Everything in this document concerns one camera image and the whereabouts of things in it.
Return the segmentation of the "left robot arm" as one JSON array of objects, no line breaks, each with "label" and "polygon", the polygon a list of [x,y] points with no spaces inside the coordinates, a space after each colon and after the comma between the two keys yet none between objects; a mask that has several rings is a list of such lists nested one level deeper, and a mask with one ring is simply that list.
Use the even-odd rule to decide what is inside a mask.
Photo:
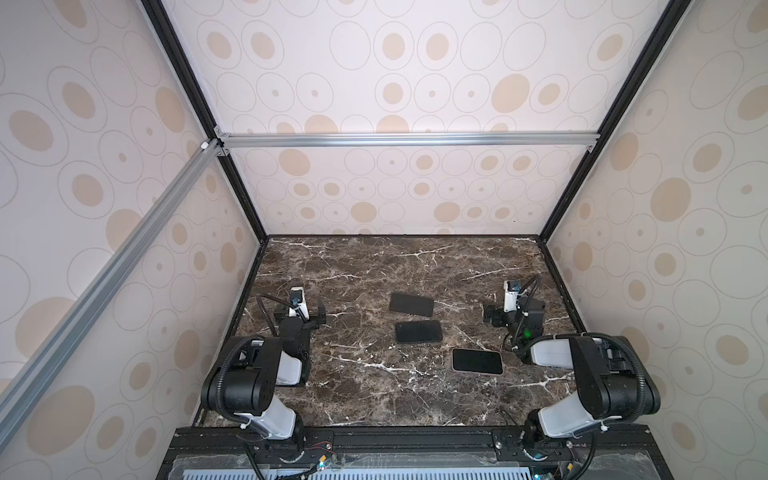
[{"label": "left robot arm", "polygon": [[254,334],[225,342],[200,391],[204,409],[266,440],[278,441],[300,436],[303,425],[300,415],[275,390],[307,382],[312,332],[327,323],[322,302],[315,314],[303,303],[282,301],[280,305],[263,311],[270,337]]}]

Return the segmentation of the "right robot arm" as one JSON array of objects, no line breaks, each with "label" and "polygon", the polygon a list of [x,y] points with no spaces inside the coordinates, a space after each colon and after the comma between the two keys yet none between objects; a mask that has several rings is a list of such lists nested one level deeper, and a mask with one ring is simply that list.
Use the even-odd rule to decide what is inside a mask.
[{"label": "right robot arm", "polygon": [[531,411],[520,443],[537,448],[547,441],[578,438],[630,424],[661,407],[661,394],[639,354],[624,336],[598,332],[543,333],[543,308],[485,305],[483,321],[505,327],[502,349],[521,362],[573,373],[576,391],[548,407]]}]

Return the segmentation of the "black phone near right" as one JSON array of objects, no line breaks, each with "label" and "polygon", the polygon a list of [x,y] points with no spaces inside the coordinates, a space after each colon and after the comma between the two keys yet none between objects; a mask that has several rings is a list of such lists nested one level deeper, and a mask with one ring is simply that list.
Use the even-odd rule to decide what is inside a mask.
[{"label": "black phone near right", "polygon": [[482,375],[502,375],[501,354],[489,350],[455,348],[451,351],[451,365],[457,372]]}]

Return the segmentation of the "black phone middle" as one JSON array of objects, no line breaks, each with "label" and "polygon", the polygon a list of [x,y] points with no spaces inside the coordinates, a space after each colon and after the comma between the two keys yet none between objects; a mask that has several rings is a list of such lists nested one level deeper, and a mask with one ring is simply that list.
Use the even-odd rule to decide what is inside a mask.
[{"label": "black phone middle", "polygon": [[408,321],[395,324],[395,340],[398,344],[441,343],[442,327],[439,321]]}]

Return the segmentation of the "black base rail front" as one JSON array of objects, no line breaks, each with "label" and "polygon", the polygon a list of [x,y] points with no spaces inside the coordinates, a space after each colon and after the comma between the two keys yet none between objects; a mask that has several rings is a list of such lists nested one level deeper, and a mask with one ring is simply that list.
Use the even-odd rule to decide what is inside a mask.
[{"label": "black base rail front", "polygon": [[266,440],[236,427],[177,430],[158,478],[669,479],[644,425],[546,439],[519,426],[307,427]]}]

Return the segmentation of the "horizontal aluminium rail back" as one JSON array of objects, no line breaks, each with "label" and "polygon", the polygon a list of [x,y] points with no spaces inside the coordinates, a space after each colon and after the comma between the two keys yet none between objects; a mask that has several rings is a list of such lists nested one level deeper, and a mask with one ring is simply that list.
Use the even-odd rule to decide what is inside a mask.
[{"label": "horizontal aluminium rail back", "polygon": [[594,131],[233,134],[220,141],[228,148],[446,147],[512,145],[594,145]]}]

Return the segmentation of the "aluminium rail left wall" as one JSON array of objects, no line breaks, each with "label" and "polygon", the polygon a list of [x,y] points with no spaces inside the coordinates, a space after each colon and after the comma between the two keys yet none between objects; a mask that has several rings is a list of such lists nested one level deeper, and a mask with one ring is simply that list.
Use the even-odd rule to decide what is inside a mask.
[{"label": "aluminium rail left wall", "polygon": [[218,156],[222,145],[221,140],[212,138],[206,142],[205,148],[195,152],[2,395],[2,449],[6,449],[15,437],[194,183]]}]

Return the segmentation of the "black frame post right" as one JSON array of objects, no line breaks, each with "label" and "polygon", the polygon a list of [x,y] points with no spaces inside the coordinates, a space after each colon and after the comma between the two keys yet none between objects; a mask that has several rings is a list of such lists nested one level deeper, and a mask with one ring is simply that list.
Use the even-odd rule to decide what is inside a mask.
[{"label": "black frame post right", "polygon": [[618,94],[600,124],[597,133],[599,137],[593,147],[587,150],[577,165],[577,168],[558,200],[552,214],[545,223],[539,235],[539,243],[546,245],[553,237],[557,227],[562,222],[566,212],[573,203],[582,185],[587,180],[602,151],[611,140],[622,118],[635,100],[640,88],[649,76],[651,70],[661,57],[664,48],[673,36],[678,24],[691,6],[691,0],[669,1],[651,30],[647,41],[635,60],[629,74],[618,90]]}]

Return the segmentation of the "black frame post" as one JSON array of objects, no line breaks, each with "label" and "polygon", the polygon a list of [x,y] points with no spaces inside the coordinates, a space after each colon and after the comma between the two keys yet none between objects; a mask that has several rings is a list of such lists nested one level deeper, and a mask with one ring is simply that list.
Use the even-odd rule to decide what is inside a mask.
[{"label": "black frame post", "polygon": [[[169,14],[161,1],[141,0],[141,7],[157,35],[165,54],[175,72],[193,113],[201,125],[207,139],[219,140],[217,122],[205,98],[204,92],[192,69],[179,37],[171,23]],[[234,159],[230,153],[218,155],[220,166],[234,191],[246,220],[260,243],[269,239],[269,235],[256,212]]]},{"label": "black frame post", "polygon": [[553,237],[557,227],[562,222],[566,212],[573,203],[582,185],[587,180],[602,151],[611,140],[622,118],[635,100],[640,88],[649,76],[651,70],[661,57],[664,48],[673,36],[678,24],[691,6],[691,0],[669,1],[651,30],[647,41],[635,60],[629,74],[618,90],[618,94],[600,124],[597,133],[599,137],[593,147],[587,150],[577,165],[577,168],[558,200],[552,214],[545,223],[539,235],[539,243],[546,245]]}]

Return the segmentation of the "black frame post left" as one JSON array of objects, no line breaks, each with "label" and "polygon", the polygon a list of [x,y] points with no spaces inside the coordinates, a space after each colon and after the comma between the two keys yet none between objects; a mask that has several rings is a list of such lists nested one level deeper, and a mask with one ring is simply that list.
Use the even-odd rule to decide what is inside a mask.
[{"label": "black frame post left", "polygon": [[[179,37],[171,23],[169,14],[161,1],[141,0],[141,7],[157,35],[165,54],[175,72],[193,113],[201,125],[207,139],[219,140],[217,122],[205,98],[204,92],[192,69]],[[269,235],[256,212],[234,159],[230,153],[218,155],[220,166],[234,191],[246,220],[260,243],[269,239]]]}]

